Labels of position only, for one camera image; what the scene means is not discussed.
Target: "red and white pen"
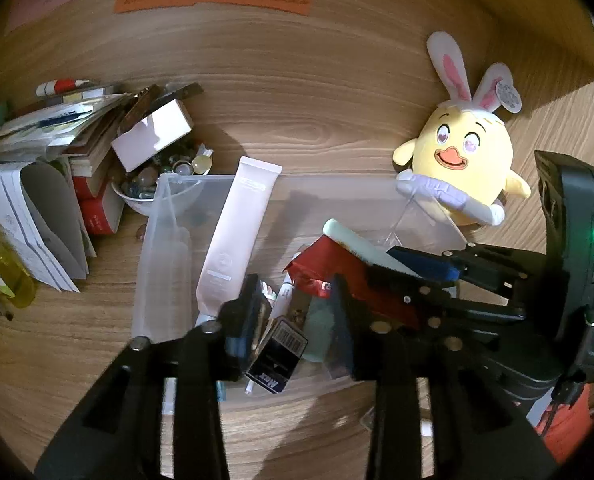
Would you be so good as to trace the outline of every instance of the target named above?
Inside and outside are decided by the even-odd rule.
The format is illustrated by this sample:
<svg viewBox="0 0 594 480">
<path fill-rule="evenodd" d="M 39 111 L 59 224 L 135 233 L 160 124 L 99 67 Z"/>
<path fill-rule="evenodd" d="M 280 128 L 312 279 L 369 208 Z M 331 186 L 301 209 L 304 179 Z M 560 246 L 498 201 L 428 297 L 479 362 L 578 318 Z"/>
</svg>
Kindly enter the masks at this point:
<svg viewBox="0 0 594 480">
<path fill-rule="evenodd" d="M 82 86 L 88 86 L 93 81 L 90 79 L 55 79 L 47 83 L 41 83 L 37 86 L 37 97 L 46 97 L 48 95 L 63 94 L 72 92 Z"/>
</svg>

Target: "book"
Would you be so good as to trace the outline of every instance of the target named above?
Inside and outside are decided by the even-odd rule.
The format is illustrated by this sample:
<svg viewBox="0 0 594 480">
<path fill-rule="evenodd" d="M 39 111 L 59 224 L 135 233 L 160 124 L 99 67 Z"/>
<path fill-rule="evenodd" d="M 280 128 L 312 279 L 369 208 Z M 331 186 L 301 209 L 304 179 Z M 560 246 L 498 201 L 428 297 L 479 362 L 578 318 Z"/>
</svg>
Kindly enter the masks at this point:
<svg viewBox="0 0 594 480">
<path fill-rule="evenodd" d="M 86 139 L 85 145 L 69 147 L 64 156 L 70 160 L 70 168 L 73 176 L 92 177 L 93 173 L 103 162 L 112 140 L 117 135 L 117 127 L 121 122 L 125 111 L 123 107 L 112 110 L 102 118 L 99 124 L 94 126 L 94 131 Z"/>
<path fill-rule="evenodd" d="M 99 194 L 102 184 L 104 183 L 104 180 L 106 179 L 108 168 L 110 168 L 110 164 L 112 163 L 113 159 L 114 157 L 112 152 L 108 152 L 102 163 L 96 168 L 96 170 L 94 170 L 91 176 L 72 177 L 72 184 L 75 187 L 75 195 L 77 195 L 77 200 L 81 201 L 96 198 L 96 196 Z"/>
<path fill-rule="evenodd" d="M 88 233 L 91 235 L 115 234 L 122 218 L 124 205 L 123 198 L 114 192 L 109 179 L 106 179 L 96 198 L 79 202 Z"/>
</svg>

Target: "cable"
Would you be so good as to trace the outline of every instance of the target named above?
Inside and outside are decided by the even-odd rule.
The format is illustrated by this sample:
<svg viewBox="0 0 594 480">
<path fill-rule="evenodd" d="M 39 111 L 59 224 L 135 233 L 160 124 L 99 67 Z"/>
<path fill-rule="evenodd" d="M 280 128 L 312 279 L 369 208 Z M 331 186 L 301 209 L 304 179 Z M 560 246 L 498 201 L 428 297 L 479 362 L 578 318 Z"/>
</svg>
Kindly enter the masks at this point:
<svg viewBox="0 0 594 480">
<path fill-rule="evenodd" d="M 548 430 L 552 426 L 552 421 L 555 420 L 555 415 L 557 415 L 557 409 L 559 407 L 558 402 L 552 403 L 552 409 L 550 410 L 550 414 L 548 415 L 548 419 L 546 420 L 546 425 L 543 427 L 543 431 L 541 431 L 541 438 L 545 438 Z"/>
</svg>

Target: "heart-shaped eye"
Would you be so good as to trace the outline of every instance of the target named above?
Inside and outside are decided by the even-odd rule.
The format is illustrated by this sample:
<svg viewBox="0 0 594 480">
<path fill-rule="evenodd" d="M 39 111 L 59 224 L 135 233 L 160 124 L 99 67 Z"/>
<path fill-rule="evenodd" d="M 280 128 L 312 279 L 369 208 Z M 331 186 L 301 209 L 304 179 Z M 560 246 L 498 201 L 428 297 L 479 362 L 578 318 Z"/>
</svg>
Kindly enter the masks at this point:
<svg viewBox="0 0 594 480">
<path fill-rule="evenodd" d="M 448 124 L 442 124 L 437 129 L 437 142 L 439 144 L 445 144 L 446 140 L 448 140 L 448 136 L 450 135 L 450 128 Z"/>
<path fill-rule="evenodd" d="M 481 144 L 481 139 L 475 132 L 470 132 L 463 139 L 463 149 L 468 153 L 475 153 Z"/>
</svg>

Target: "plush toy tag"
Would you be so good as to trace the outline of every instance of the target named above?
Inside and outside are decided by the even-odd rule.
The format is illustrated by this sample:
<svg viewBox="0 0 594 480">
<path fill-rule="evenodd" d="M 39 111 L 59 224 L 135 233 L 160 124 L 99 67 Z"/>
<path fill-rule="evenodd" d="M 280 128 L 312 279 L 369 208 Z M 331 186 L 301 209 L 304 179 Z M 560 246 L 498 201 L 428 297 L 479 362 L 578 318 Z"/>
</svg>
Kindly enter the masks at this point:
<svg viewBox="0 0 594 480">
<path fill-rule="evenodd" d="M 509 112 L 517 114 L 522 109 L 522 98 L 514 86 L 500 81 L 494 87 L 494 92 L 496 93 L 501 106 Z"/>
</svg>

